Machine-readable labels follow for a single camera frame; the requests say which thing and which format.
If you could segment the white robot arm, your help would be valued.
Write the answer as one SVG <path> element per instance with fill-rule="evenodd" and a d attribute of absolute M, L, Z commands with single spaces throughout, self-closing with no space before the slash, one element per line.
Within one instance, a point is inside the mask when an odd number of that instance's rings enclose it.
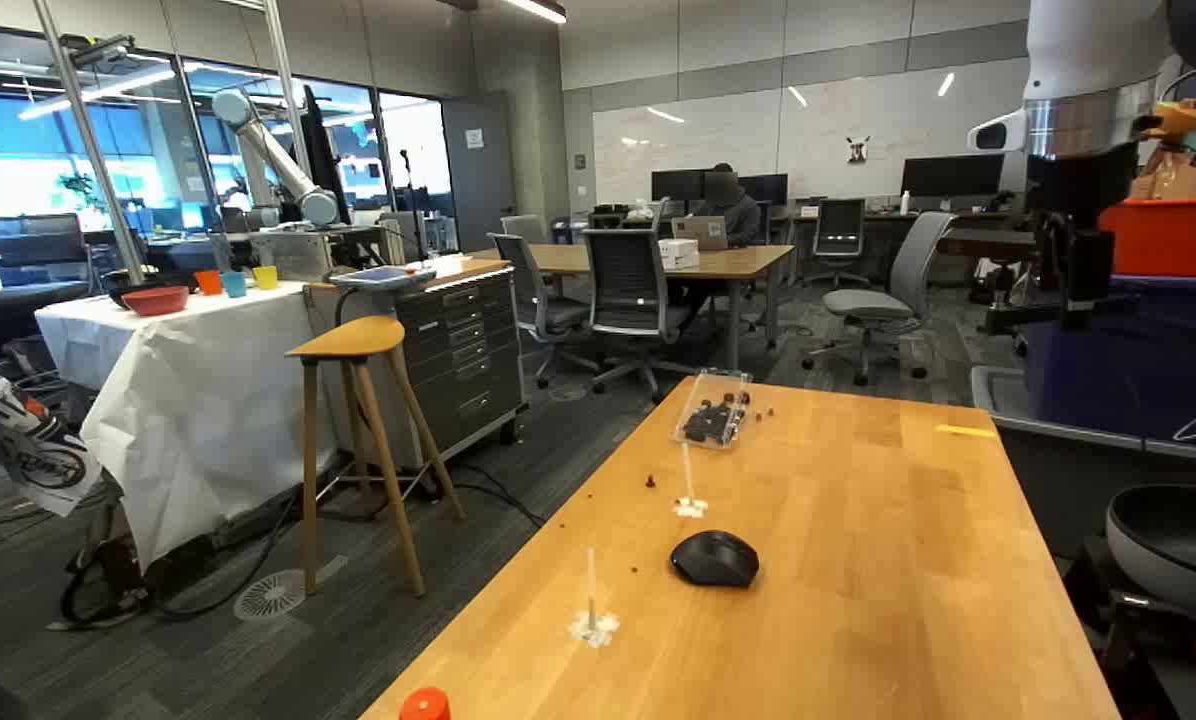
<path fill-rule="evenodd" d="M 1101 157 L 1169 129 L 1161 66 L 1196 73 L 1196 0 L 1026 0 L 1018 108 L 967 129 L 970 152 Z"/>

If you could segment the silver background robot arm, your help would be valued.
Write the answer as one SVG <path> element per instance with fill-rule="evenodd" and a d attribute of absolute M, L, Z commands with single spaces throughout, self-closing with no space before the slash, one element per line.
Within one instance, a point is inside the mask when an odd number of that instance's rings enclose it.
<path fill-rule="evenodd" d="M 223 87 L 210 96 L 210 110 L 280 176 L 280 182 L 296 194 L 300 217 L 315 226 L 332 226 L 339 218 L 335 194 L 321 187 L 285 142 L 258 125 L 254 103 L 241 87 Z"/>

